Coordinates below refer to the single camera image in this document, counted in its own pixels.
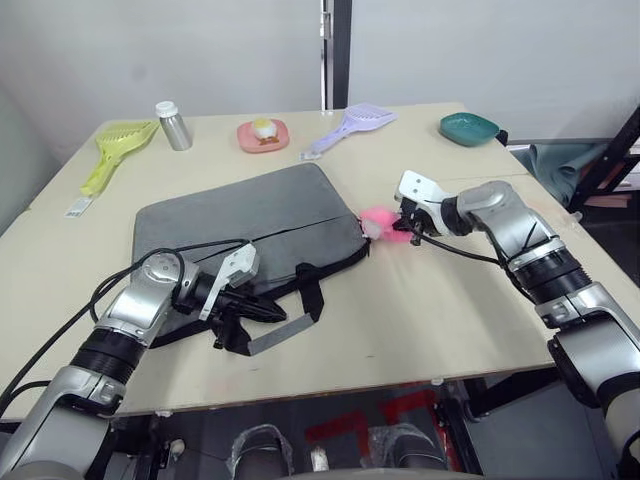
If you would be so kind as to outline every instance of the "teal bowl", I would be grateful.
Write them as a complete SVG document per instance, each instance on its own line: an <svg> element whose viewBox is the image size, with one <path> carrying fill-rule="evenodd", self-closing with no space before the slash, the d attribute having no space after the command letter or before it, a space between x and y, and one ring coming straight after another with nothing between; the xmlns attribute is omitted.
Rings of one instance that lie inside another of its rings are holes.
<svg viewBox="0 0 640 480"><path fill-rule="evenodd" d="M487 143L500 131L495 123L473 113L459 112L440 120L440 133L465 147Z"/></svg>

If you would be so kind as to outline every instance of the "yellow litter scoop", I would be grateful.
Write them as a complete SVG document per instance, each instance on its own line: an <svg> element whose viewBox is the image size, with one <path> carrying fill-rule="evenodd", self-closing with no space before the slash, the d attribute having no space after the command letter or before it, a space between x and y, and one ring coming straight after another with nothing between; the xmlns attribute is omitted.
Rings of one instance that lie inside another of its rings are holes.
<svg viewBox="0 0 640 480"><path fill-rule="evenodd" d="M96 135L100 162L80 187L82 194L92 197L101 193L125 155L146 146L158 125L158 122L114 123Z"/></svg>

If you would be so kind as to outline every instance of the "pink dish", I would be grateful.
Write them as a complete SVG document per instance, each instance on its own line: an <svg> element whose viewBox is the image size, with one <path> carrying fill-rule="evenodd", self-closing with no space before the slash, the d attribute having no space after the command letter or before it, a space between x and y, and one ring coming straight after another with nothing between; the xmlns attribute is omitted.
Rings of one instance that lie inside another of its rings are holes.
<svg viewBox="0 0 640 480"><path fill-rule="evenodd" d="M273 152L289 145L289 131L287 126L281 120L272 118L271 121L276 124L276 140L267 141L260 140L253 133L251 128L252 122L243 123L238 127L236 134L240 148L249 153Z"/></svg>

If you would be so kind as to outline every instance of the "black metal stand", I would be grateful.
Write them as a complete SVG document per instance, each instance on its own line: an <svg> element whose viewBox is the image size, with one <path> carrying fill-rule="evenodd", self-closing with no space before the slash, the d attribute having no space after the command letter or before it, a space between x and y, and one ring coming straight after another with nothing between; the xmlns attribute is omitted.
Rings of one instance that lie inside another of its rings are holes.
<svg viewBox="0 0 640 480"><path fill-rule="evenodd" d="M352 0L334 0L333 9L333 105L330 108L338 109L347 108L349 104Z"/></svg>
<svg viewBox="0 0 640 480"><path fill-rule="evenodd" d="M156 480L158 471L166 468L169 458L168 442L160 433L158 417L121 418L115 420L112 427L87 479L102 479L111 456L119 452L137 457L135 480Z"/></svg>
<svg viewBox="0 0 640 480"><path fill-rule="evenodd" d="M560 376L555 367L514 373L488 388L486 385L482 386L482 382L484 382L482 379L480 381L476 379L465 380L465 388L469 394L469 400L465 406L473 418L480 418L491 410L518 400L559 380Z"/></svg>
<svg viewBox="0 0 640 480"><path fill-rule="evenodd" d="M640 136L640 107L631 114L602 156L578 184L567 210L575 212L594 195L611 195L640 161L640 155L628 155Z"/></svg>
<svg viewBox="0 0 640 480"><path fill-rule="evenodd" d="M454 398L445 398L438 403L435 409L438 421L446 427L451 434L453 446L458 455L461 467L466 473L482 475L482 467L473 448L473 443L467 425L464 423L464 414L460 402Z"/></svg>

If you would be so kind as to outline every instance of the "white sticker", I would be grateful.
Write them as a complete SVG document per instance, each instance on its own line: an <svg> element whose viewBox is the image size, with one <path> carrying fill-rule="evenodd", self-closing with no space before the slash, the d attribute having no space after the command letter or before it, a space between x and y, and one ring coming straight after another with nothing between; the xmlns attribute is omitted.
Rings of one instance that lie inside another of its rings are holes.
<svg viewBox="0 0 640 480"><path fill-rule="evenodd" d="M299 157L299 159L300 159L300 161L301 161L301 162L304 162L304 161L306 161L306 160L317 160L317 159L319 159L321 156L322 156L322 155L321 155L321 154L319 154L319 153L316 153L316 152L312 152L312 151L310 151L310 150L307 150L307 151L305 151L305 152L301 152L301 153L300 153L300 157Z"/></svg>
<svg viewBox="0 0 640 480"><path fill-rule="evenodd" d="M91 197L77 198L64 214L65 218L78 218L87 208L89 208L91 202L93 202L93 198Z"/></svg>

